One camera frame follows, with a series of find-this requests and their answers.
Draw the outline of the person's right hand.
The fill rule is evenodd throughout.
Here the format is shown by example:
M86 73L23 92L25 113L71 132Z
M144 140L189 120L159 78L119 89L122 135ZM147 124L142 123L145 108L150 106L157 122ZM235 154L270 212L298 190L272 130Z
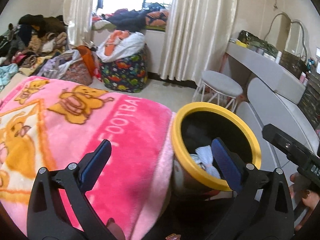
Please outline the person's right hand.
M293 183L289 187L291 198L293 199L295 196L298 196L301 199L303 205L308 210L300 223L295 226L295 231L299 231L306 223L306 221L310 218L314 209L316 208L319 202L319 194L309 189L311 181L298 172L290 176L290 181Z

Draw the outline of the person's left hand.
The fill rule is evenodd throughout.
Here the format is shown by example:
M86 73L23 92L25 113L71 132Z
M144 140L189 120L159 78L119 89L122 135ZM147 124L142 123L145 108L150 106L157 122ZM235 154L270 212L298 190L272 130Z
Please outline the person's left hand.
M116 239L119 240L125 240L125 235L122 231L122 229L120 228L120 226L115 222L115 220L113 218L109 218L107 223L106 223L106 227L108 228L108 230L112 233L112 235L114 235L114 237L116 237ZM181 238L181 235L177 235L177 234L171 234L169 236L167 236L165 239L168 240L178 240Z

